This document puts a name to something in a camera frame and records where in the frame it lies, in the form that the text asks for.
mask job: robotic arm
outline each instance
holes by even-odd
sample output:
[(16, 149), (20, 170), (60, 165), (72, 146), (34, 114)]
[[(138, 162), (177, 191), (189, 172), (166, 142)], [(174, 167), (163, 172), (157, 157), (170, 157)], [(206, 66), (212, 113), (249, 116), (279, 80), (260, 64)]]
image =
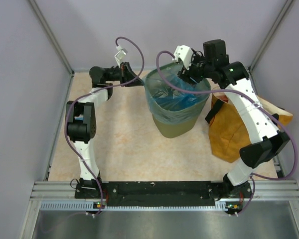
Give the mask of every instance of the robotic arm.
[(212, 40), (205, 42), (203, 46), (205, 56), (188, 46), (177, 47), (174, 60), (182, 61), (184, 65), (178, 77), (190, 84), (194, 83), (191, 78), (196, 82), (201, 81), (202, 77), (211, 78), (221, 89), (242, 92), (255, 102), (251, 103), (238, 94), (225, 92), (242, 118), (251, 141), (250, 145), (240, 149), (241, 158), (234, 169), (224, 176), (221, 194), (228, 195), (244, 185), (259, 165), (276, 156), (288, 143), (289, 137), (258, 110), (262, 105), (254, 92), (249, 74), (242, 63), (229, 63), (225, 42)]

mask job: mustard yellow bag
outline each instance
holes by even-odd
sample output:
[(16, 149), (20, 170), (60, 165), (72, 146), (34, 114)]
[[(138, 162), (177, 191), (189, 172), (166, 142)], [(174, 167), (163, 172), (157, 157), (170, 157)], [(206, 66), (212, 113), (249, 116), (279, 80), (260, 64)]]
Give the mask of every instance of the mustard yellow bag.
[[(264, 109), (287, 125), (293, 115), (260, 98)], [(239, 149), (251, 144), (247, 129), (236, 108), (224, 93), (215, 93), (212, 96), (211, 110), (205, 118), (209, 123), (209, 140), (213, 155), (227, 161), (234, 162), (239, 156)]]

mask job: plastic bag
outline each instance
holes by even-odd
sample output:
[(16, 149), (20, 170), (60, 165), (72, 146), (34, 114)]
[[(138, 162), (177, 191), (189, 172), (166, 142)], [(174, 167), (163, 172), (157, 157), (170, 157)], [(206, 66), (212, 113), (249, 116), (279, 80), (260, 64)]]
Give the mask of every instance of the plastic bag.
[[(181, 64), (171, 63), (160, 69), (173, 85), (189, 90), (210, 90), (209, 82), (203, 79), (191, 85), (177, 77)], [(201, 113), (209, 94), (187, 94), (171, 88), (160, 78), (157, 70), (151, 71), (144, 79), (146, 98), (150, 112), (162, 123), (179, 124), (191, 120)]]

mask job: black wire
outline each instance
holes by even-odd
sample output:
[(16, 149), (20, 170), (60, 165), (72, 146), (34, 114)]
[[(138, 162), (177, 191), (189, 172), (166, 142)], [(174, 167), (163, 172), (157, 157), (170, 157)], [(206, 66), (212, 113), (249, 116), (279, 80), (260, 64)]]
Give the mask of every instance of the black wire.
[(71, 187), (71, 188), (73, 188), (73, 186), (72, 186), (72, 182), (73, 182), (74, 180), (77, 182), (77, 184), (79, 184), (79, 181), (78, 181), (76, 178), (73, 178), (73, 179), (71, 180), (71, 182), (70, 182), (70, 187)]

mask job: connector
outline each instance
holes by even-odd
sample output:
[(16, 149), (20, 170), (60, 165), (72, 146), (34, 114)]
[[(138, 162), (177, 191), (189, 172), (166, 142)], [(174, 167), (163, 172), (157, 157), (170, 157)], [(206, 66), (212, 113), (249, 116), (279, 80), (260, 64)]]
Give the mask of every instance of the connector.
[(120, 45), (118, 45), (116, 47), (116, 49), (118, 50), (118, 53), (116, 53), (114, 57), (115, 57), (116, 63), (120, 67), (121, 63), (122, 63), (122, 59), (126, 56), (128, 51), (126, 49), (122, 48)]

